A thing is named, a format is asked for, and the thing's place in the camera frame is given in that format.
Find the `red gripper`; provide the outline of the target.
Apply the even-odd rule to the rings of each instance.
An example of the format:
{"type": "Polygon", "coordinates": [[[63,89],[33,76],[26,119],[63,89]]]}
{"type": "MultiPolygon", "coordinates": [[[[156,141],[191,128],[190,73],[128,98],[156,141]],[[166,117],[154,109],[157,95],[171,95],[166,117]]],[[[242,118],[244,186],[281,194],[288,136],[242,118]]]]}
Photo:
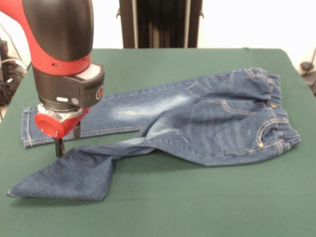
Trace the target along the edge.
{"type": "Polygon", "coordinates": [[[57,158],[61,158],[65,153],[63,137],[73,131],[73,138],[80,138],[80,122],[87,113],[89,113],[89,108],[77,108],[72,111],[38,108],[35,123],[42,133],[54,138],[57,158]]]}

